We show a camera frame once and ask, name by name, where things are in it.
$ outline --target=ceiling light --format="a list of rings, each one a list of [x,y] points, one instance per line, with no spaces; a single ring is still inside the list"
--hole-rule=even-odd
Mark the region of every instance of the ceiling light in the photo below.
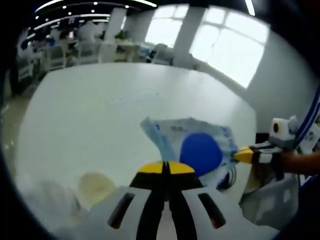
[[[154,4],[152,2],[145,1],[145,0],[131,0],[131,1],[135,1],[135,2],[138,2],[138,3],[146,4],[146,5],[149,5],[149,6],[154,7],[154,8],[157,7],[157,4]]]
[[[245,0],[245,4],[246,4],[246,7],[248,8],[249,14],[252,16],[255,16],[256,13],[255,13],[254,6],[252,4],[252,0]]]
[[[81,14],[80,17],[110,17],[110,14],[100,14],[100,13]]]
[[[33,38],[35,35],[36,35],[35,33],[32,33],[30,36],[27,36],[26,39],[29,40],[29,39]]]
[[[61,21],[61,18],[55,19],[55,20],[52,20],[52,21],[49,21],[49,22],[46,22],[46,23],[44,23],[44,24],[41,24],[41,25],[39,25],[39,26],[36,26],[36,27],[34,28],[34,30],[41,29],[41,28],[43,28],[43,27],[45,27],[45,26],[48,26],[48,25],[50,25],[50,24],[55,24],[55,23],[60,22],[60,21]]]
[[[94,23],[108,23],[107,19],[93,19],[92,22]]]
[[[44,24],[41,24],[39,26],[36,26],[34,28],[34,30],[38,30],[38,29],[41,29],[45,26],[48,26],[48,25],[51,25],[51,24],[55,24],[57,22],[60,22],[62,20],[65,20],[65,19],[70,19],[70,18],[85,18],[85,17],[110,17],[110,14],[99,14],[99,13],[94,13],[94,14],[80,14],[80,15],[73,15],[73,16],[65,16],[65,17],[62,17],[62,18],[58,18],[58,19],[55,19],[55,20],[52,20],[52,21],[49,21],[49,22],[46,22]]]
[[[61,1],[63,1],[63,0],[52,0],[52,1],[49,1],[49,2],[47,2],[45,4],[43,4],[42,6],[40,6],[39,8],[37,8],[34,12],[36,13],[40,9],[43,9],[43,8],[45,8],[45,7],[47,7],[47,6],[51,5],[51,4],[55,4],[55,3],[58,3],[58,2],[61,2]]]

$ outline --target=blue ball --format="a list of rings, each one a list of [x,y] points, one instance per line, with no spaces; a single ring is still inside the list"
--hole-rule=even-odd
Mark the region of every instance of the blue ball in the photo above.
[[[180,162],[202,176],[220,166],[222,151],[212,136],[204,132],[191,133],[182,142]]]

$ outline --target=window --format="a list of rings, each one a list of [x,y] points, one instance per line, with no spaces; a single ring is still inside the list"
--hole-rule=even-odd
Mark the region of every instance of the window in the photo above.
[[[123,20],[122,20],[122,24],[121,24],[121,30],[124,29],[125,24],[126,24],[126,20],[127,20],[127,16],[124,16]]]
[[[222,24],[225,19],[226,11],[220,8],[209,8],[205,13],[205,21],[212,24]]]
[[[151,44],[165,44],[173,48],[177,40],[188,5],[168,5],[155,10],[145,41]]]
[[[203,62],[207,62],[211,57],[211,48],[216,43],[220,30],[216,26],[203,25],[200,27],[194,42],[201,43],[195,45],[191,51],[192,55]]]
[[[221,30],[207,63],[246,88],[256,73],[263,52],[264,47],[256,41],[225,28]]]
[[[153,44],[165,44],[173,48],[182,21],[173,20],[170,18],[155,19],[151,22],[146,37],[146,42]]]
[[[203,16],[190,53],[247,88],[268,34],[269,27],[250,16],[211,7]]]

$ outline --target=person's arm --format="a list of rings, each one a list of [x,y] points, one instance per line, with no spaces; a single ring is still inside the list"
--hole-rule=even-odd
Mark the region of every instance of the person's arm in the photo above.
[[[286,173],[316,175],[320,174],[320,153],[295,155],[293,151],[281,154],[283,170]]]

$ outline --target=white table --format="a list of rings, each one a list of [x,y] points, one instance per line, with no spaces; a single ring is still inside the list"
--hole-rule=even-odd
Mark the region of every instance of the white table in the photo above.
[[[17,141],[17,175],[77,189],[86,172],[128,185],[160,159],[140,128],[145,117],[196,118],[229,126],[235,143],[255,143],[256,114],[206,73],[145,63],[106,63],[50,72],[33,95]],[[226,195],[239,202],[251,166],[237,165]]]

